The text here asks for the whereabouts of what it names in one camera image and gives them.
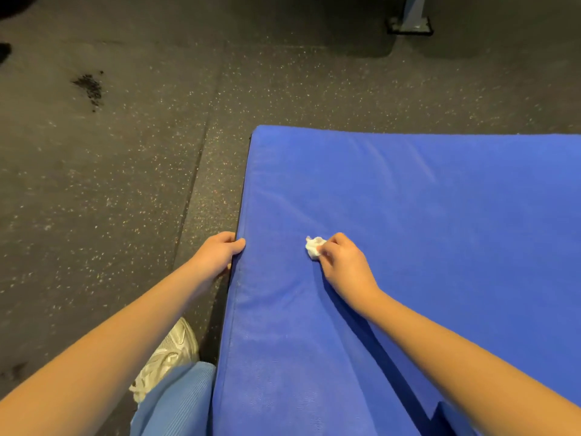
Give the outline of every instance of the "white sneaker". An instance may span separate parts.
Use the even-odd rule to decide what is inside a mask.
[[[199,360],[198,342],[186,320],[180,318],[129,388],[133,399],[140,403],[168,372],[177,366]]]

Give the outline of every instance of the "light blue pants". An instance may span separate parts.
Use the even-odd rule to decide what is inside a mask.
[[[216,367],[176,367],[155,386],[131,420],[130,436],[206,436]]]

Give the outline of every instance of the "speckled rubber flooring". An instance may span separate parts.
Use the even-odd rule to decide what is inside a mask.
[[[236,229],[258,124],[581,132],[581,0],[428,0],[435,34],[395,39],[401,2],[36,0],[0,21],[0,396]],[[213,362],[226,290],[186,314]]]

